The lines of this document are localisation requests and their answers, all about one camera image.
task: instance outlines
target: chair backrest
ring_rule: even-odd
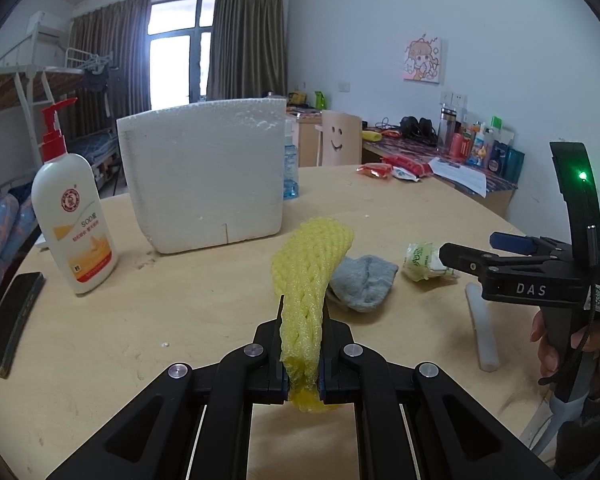
[[[318,166],[346,166],[362,160],[362,119],[324,110]]]

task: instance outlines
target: window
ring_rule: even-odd
[[[151,110],[206,99],[216,0],[154,4],[150,42]]]

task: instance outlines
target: white lotion bottle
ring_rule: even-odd
[[[110,275],[118,262],[89,163],[67,153],[56,129],[56,111],[77,98],[42,110],[44,165],[33,181],[31,200],[40,230],[56,265],[76,294],[89,292]]]

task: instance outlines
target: pump nozzle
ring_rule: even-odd
[[[74,104],[77,100],[77,97],[71,97],[43,108],[42,115],[45,118],[46,134],[42,137],[42,158],[45,162],[66,153],[64,137],[62,132],[56,128],[56,112],[60,108]]]

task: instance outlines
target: curtain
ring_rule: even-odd
[[[282,0],[216,0],[208,99],[286,95]]]
[[[74,20],[69,46],[100,56],[113,53],[109,73],[109,107],[114,119],[151,109],[147,27],[151,0],[124,0]],[[111,126],[104,93],[76,91],[78,102],[67,108],[70,133],[80,137]]]

